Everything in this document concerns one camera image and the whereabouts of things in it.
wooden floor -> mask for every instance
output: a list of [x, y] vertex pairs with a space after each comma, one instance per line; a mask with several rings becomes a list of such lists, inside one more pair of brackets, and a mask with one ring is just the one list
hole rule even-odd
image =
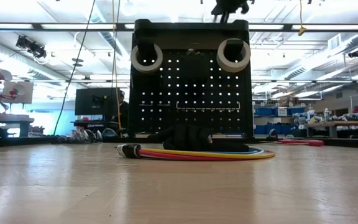
[[113, 144], [0, 148], [0, 223], [357, 223], [358, 149], [273, 159], [123, 159]]

ceiling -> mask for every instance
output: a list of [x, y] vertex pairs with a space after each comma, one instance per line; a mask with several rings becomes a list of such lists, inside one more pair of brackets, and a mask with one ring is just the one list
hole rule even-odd
[[[87, 22], [92, 2], [92, 0], [0, 0], [0, 22]], [[313, 0], [310, 5], [307, 5], [307, 1], [304, 0], [302, 4], [302, 18], [305, 24], [358, 24], [358, 0]], [[119, 10], [119, 1], [115, 0], [113, 13], [111, 0], [96, 0], [95, 10], [99, 11], [102, 22], [133, 23], [140, 18], [147, 18], [152, 22], [212, 22], [213, 17], [210, 12], [214, 5], [215, 0], [203, 0], [203, 4], [197, 0], [122, 0]], [[250, 23], [299, 23], [300, 2], [256, 0], [255, 4], [250, 5], [248, 14], [242, 15], [237, 12], [230, 17], [229, 22], [235, 19], [245, 19]], [[53, 71], [52, 78], [56, 74], [63, 77], [70, 76], [73, 69], [72, 58], [78, 56], [83, 32], [0, 32], [1, 48], [18, 50], [15, 44], [19, 35], [24, 35], [45, 46], [48, 52], [47, 59], [40, 60], [39, 63], [43, 65], [38, 64], [37, 67], [41, 66], [48, 71]], [[306, 32], [302, 36], [293, 32], [251, 32], [252, 79], [280, 79], [280, 76], [272, 71], [287, 71], [306, 58], [324, 51], [328, 47], [328, 40], [336, 35], [338, 35], [337, 32]], [[341, 34], [341, 37], [344, 40], [353, 35], [356, 33]], [[129, 61], [132, 48], [131, 32], [118, 32], [117, 42], [123, 55], [118, 57], [116, 73], [117, 78], [122, 81], [119, 87], [125, 88], [129, 86], [131, 68]], [[76, 68], [74, 79], [84, 77], [95, 80], [112, 79], [113, 52], [111, 45], [99, 32], [88, 32], [80, 55], [80, 58], [84, 60], [83, 66]], [[29, 59], [31, 62], [28, 63], [29, 67], [35, 67], [37, 62], [33, 61], [31, 54], [27, 52], [18, 52], [18, 54]], [[333, 72], [341, 67], [339, 63], [343, 63], [343, 57], [332, 57], [313, 68], [313, 71], [317, 72], [303, 75], [302, 80], [314, 80], [321, 75]], [[11, 68], [11, 63], [5, 66], [7, 70], [14, 70]], [[24, 76], [24, 72], [14, 70], [13, 75], [20, 78]], [[56, 90], [57, 96], [62, 96], [65, 89], [64, 83], [61, 85], [39, 83], [38, 86], [41, 86], [41, 92], [45, 90], [43, 88]], [[69, 95], [73, 96], [75, 88], [97, 86], [111, 86], [111, 83], [77, 85], [73, 87]]]

pegboard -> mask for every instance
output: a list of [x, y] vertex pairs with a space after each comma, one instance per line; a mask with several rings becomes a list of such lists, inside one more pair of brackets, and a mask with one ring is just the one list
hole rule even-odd
[[[243, 71], [229, 73], [216, 61], [222, 41], [238, 38], [249, 43], [247, 22], [172, 25], [135, 23], [132, 48], [140, 38], [157, 44], [163, 64], [148, 74], [131, 67], [129, 134], [157, 133], [181, 123], [252, 137], [250, 64]], [[143, 65], [153, 62], [151, 58], [140, 61]]]

white sign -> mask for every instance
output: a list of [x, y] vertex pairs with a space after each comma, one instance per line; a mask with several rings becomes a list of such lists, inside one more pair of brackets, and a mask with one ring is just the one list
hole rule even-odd
[[287, 109], [286, 108], [278, 108], [277, 115], [278, 116], [287, 116]]

masking tape roll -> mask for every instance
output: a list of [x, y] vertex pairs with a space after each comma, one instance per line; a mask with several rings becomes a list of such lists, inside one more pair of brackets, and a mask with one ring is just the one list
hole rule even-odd
[[216, 60], [218, 62], [218, 65], [223, 70], [225, 70], [227, 72], [232, 72], [232, 73], [240, 72], [243, 69], [245, 69], [249, 63], [249, 60], [251, 57], [251, 49], [245, 41], [242, 41], [242, 43], [243, 43], [243, 48], [241, 50], [242, 60], [237, 63], [231, 62], [224, 56], [224, 49], [227, 45], [228, 40], [239, 40], [239, 39], [233, 38], [233, 39], [227, 39], [227, 40], [223, 41], [219, 45], [218, 53], [216, 55]]
[[131, 62], [136, 70], [142, 73], [152, 73], [157, 71], [161, 67], [162, 59], [163, 59], [161, 48], [154, 44], [154, 49], [155, 49], [155, 53], [157, 54], [157, 59], [152, 65], [148, 65], [148, 66], [141, 65], [138, 62], [137, 58], [139, 56], [139, 48], [135, 46], [132, 49]]

